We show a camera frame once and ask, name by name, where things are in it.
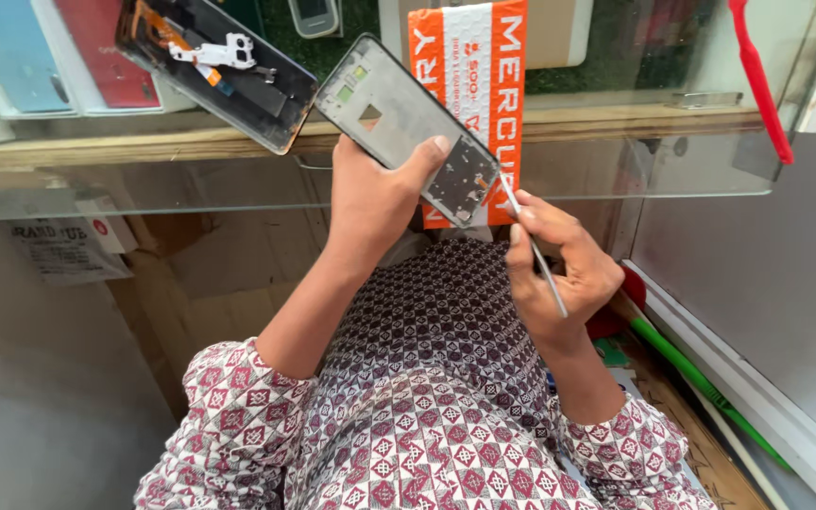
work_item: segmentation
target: person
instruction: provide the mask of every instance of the person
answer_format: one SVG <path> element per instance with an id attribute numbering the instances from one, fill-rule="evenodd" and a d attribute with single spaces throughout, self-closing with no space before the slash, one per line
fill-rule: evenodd
<path id="1" fill-rule="evenodd" d="M 623 273 L 572 216 L 519 191 L 508 250 L 453 239 L 375 267 L 448 151 L 434 137 L 386 170 L 339 139 L 322 253 L 259 337 L 191 361 L 139 508 L 714 508 L 683 473 L 686 438 L 587 338 Z M 531 234 L 561 250 L 566 319 Z"/>

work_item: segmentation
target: green handle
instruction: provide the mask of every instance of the green handle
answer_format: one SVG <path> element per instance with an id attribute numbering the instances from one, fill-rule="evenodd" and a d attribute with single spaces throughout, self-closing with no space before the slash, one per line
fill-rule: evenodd
<path id="1" fill-rule="evenodd" d="M 688 382 L 695 385 L 695 388 L 698 389 L 708 400 L 714 403 L 714 405 L 719 408 L 724 414 L 726 414 L 729 419 L 732 420 L 736 425 L 739 425 L 745 434 L 751 436 L 754 441 L 764 448 L 765 452 L 771 455 L 773 459 L 776 460 L 777 463 L 780 464 L 783 468 L 791 471 L 792 468 L 789 466 L 789 463 L 785 461 L 780 454 L 776 453 L 776 450 L 770 443 L 767 442 L 766 439 L 754 429 L 754 427 L 748 423 L 748 420 L 739 413 L 732 404 L 729 403 L 729 400 L 726 400 L 726 397 L 720 393 L 719 390 L 716 389 L 713 383 L 707 380 L 704 374 L 701 373 L 700 370 L 697 369 L 697 366 L 692 364 L 691 361 L 688 360 L 685 355 L 679 352 L 679 349 L 675 348 L 675 346 L 666 339 L 663 338 L 660 333 L 658 333 L 653 326 L 647 323 L 646 320 L 637 318 L 632 320 L 631 322 L 632 330 L 640 335 L 640 337 L 644 340 L 647 340 L 650 345 L 654 346 L 656 350 L 660 351 L 666 359 L 669 360 L 670 363 L 673 364 L 682 375 L 688 380 Z"/>

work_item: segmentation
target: hand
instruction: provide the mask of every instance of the hand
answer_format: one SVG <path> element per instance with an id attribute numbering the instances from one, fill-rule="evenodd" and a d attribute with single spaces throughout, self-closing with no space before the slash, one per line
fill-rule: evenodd
<path id="1" fill-rule="evenodd" d="M 511 248 L 506 254 L 515 307 L 542 356 L 573 355 L 589 347 L 585 322 L 622 285 L 625 273 L 576 218 L 526 191 L 519 190 L 516 196 L 522 206 L 520 224 L 511 227 Z M 550 286 L 534 274 L 529 232 L 558 245 L 566 262 L 566 276 L 551 275 L 569 312 L 566 319 Z"/>
<path id="2" fill-rule="evenodd" d="M 333 151 L 332 219 L 327 249 L 372 271 L 414 215 L 425 180 L 450 150 L 445 136 L 418 145 L 396 170 L 383 168 L 345 134 Z"/>

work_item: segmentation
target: right hand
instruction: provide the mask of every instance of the right hand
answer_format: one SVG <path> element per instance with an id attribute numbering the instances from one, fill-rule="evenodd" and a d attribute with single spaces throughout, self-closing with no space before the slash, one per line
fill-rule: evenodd
<path id="1" fill-rule="evenodd" d="M 515 307 L 542 356 L 573 355 L 589 344 L 585 322 L 622 285 L 625 273 L 576 218 L 527 191 L 518 190 L 516 197 L 522 206 L 520 223 L 511 227 L 506 253 Z M 565 319 L 549 284 L 534 274 L 530 234 L 558 245 L 566 262 L 566 276 L 550 275 L 569 312 Z"/>

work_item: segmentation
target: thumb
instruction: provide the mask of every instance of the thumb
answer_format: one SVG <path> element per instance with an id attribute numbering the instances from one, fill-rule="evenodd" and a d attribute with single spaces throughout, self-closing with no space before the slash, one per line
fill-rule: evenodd
<path id="1" fill-rule="evenodd" d="M 530 249 L 530 237 L 519 223 L 510 230 L 511 246 L 506 253 L 506 270 L 512 285 L 512 297 L 523 303 L 538 295 L 539 278 L 534 274 L 534 252 Z"/>
<path id="2" fill-rule="evenodd" d="M 414 148 L 411 157 L 398 169 L 398 176 L 418 190 L 431 173 L 442 166 L 449 155 L 451 144 L 445 136 L 433 136 Z"/>

